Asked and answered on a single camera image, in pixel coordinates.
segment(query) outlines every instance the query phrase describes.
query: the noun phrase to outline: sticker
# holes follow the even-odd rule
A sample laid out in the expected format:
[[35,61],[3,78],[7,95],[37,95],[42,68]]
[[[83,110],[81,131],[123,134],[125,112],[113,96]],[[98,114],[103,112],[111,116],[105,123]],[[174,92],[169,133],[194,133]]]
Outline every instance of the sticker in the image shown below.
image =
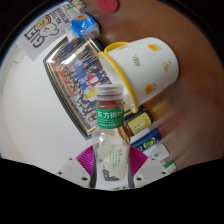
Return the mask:
[[114,189],[112,189],[112,191],[119,191],[119,190],[126,190],[126,189],[130,189],[129,185],[125,185],[125,186],[122,186],[122,187],[114,188]]
[[166,170],[167,170],[169,173],[173,173],[173,172],[177,169],[177,167],[176,167],[176,165],[174,164],[173,161],[170,161],[170,162],[167,163],[164,167],[166,168]]
[[97,124],[101,128],[119,128],[124,124],[124,107],[117,109],[96,108]]
[[152,124],[147,113],[143,113],[128,123],[134,135],[138,134]]
[[124,179],[129,148],[122,145],[104,145],[97,149],[100,169],[106,181]]
[[155,145],[156,142],[157,142],[156,139],[153,137],[149,141],[145,142],[143,144],[143,146],[145,147],[145,149],[149,149],[150,147],[152,147],[153,145]]

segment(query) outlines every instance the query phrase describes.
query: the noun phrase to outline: green bottle label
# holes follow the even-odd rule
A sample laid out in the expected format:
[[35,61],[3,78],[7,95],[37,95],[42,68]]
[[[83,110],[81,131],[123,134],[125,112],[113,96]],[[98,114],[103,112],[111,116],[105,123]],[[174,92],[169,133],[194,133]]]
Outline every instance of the green bottle label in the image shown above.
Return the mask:
[[124,107],[117,109],[96,108],[97,124],[101,128],[119,128],[124,124]]

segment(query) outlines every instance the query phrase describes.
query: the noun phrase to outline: white wall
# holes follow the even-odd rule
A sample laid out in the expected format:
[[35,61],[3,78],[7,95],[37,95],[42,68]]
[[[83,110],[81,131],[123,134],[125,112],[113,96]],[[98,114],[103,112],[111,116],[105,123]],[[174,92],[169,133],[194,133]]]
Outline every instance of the white wall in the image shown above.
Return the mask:
[[56,44],[35,62],[25,56],[12,63],[3,89],[6,123],[16,147],[27,163],[52,173],[91,145],[67,115],[46,73],[43,58]]
[[2,94],[0,94],[0,153],[4,159],[26,163],[9,132],[3,111]]

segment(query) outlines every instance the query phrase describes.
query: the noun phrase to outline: blue object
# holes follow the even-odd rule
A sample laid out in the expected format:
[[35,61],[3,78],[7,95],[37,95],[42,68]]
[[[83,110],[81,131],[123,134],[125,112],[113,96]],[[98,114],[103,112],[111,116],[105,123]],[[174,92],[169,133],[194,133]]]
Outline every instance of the blue object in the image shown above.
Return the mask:
[[83,38],[82,31],[89,29],[97,22],[85,12],[77,18],[71,21],[71,28],[77,34],[77,36]]
[[158,129],[154,129],[151,132],[149,132],[144,137],[140,138],[136,142],[132,143],[132,146],[135,148],[140,149],[142,152],[145,150],[151,148],[153,145],[155,145],[157,142],[161,140],[161,135],[158,131]]

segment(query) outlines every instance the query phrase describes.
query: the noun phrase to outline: plastic bottle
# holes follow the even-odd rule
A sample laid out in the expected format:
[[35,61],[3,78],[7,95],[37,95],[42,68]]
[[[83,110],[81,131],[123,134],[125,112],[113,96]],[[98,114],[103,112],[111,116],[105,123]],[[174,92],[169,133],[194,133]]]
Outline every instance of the plastic bottle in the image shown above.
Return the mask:
[[130,132],[124,126],[123,86],[95,86],[95,98],[97,126],[92,143],[96,169],[105,181],[121,181],[127,173],[130,152]]

